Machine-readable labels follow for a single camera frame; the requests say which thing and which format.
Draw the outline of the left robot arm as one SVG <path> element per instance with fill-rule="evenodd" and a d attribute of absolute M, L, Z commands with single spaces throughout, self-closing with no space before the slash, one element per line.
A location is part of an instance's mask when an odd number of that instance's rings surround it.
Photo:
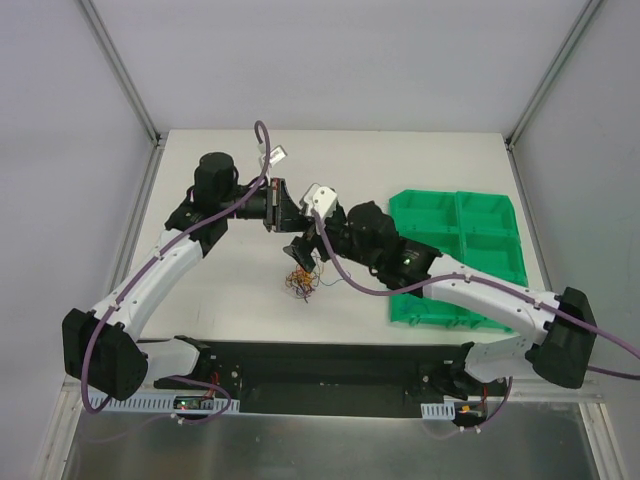
<path fill-rule="evenodd" d="M 204 342 L 186 336 L 151 343 L 139 338 L 156 308 L 212 250 L 232 218 L 259 220 L 277 233 L 302 232 L 310 224 L 284 180 L 241 185 L 230 155 L 204 155 L 193 186 L 143 263 L 89 311 L 73 309 L 65 316 L 65 370 L 83 392 L 94 388 L 126 400 L 141 385 L 172 376 L 191 389 L 209 382 L 213 355 Z"/>

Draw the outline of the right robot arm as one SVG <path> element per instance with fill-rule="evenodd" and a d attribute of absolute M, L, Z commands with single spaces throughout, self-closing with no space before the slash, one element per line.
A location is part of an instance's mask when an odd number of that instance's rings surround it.
<path fill-rule="evenodd" d="M 277 226 L 295 238 L 284 251 L 304 270 L 346 259 L 368 269 L 384 296 L 410 294 L 441 301 L 494 320 L 515 337 L 467 342 L 453 359 L 428 373 L 443 395 L 467 399 L 484 384 L 535 373 L 566 389 L 582 387 L 595 343 L 595 319 L 586 295 L 566 288 L 539 292 L 476 270 L 439 249 L 399 234 L 374 202 L 344 211 L 309 203 L 287 207 Z"/>

